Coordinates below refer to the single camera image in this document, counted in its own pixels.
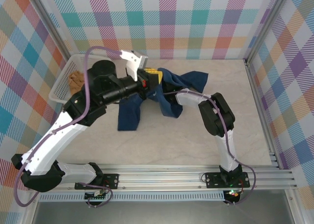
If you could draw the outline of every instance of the table surface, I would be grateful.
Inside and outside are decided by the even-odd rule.
[[[124,60],[114,61],[118,77]],[[209,73],[206,94],[220,92],[235,114],[234,140],[240,161],[270,165],[268,148],[242,60],[149,60],[147,67],[169,69],[181,75],[196,70]],[[118,105],[77,136],[58,160],[66,163],[128,165],[218,165],[215,139],[203,125],[198,109],[184,107],[177,119],[165,117],[157,102],[141,106],[137,131],[118,132]]]

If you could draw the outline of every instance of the brown object in basket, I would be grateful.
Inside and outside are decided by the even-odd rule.
[[[84,85],[84,74],[80,71],[75,71],[69,75],[68,84],[71,95],[79,92]]]

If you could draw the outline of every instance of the marble surface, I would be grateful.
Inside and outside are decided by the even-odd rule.
[[[114,61],[119,77],[125,61]],[[149,60],[147,67],[167,68],[178,75],[209,73],[204,93],[222,93],[235,114],[235,147],[240,161],[270,165],[268,148],[242,60]],[[214,137],[205,129],[197,109],[184,107],[178,119],[162,115],[159,105],[146,100],[137,131],[117,131],[118,105],[76,137],[58,160],[67,163],[128,165],[218,165]]]

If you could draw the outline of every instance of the blue cloth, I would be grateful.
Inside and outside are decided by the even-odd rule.
[[[165,68],[159,68],[162,71],[162,81],[183,88],[194,88],[198,92],[203,92],[207,82],[208,74],[198,71],[192,71],[178,76]],[[162,91],[162,83],[154,90],[147,93],[148,99],[159,102],[161,112],[164,116],[178,118],[183,110],[182,105],[169,103]],[[140,106],[143,99],[138,95],[131,96],[128,100],[122,100],[119,105],[118,131],[135,131],[140,121]]]

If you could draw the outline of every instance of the white plastic basket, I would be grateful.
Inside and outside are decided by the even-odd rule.
[[[83,72],[84,57],[85,55],[83,54],[76,54],[70,57],[70,59],[62,69],[59,77],[53,84],[53,87],[51,88],[51,91],[49,93],[49,99],[51,99],[52,101],[56,101],[58,103],[65,104],[71,98],[68,77],[71,73],[75,71]],[[111,59],[104,56],[89,55],[87,62],[88,68],[91,68],[93,64],[99,60]]]

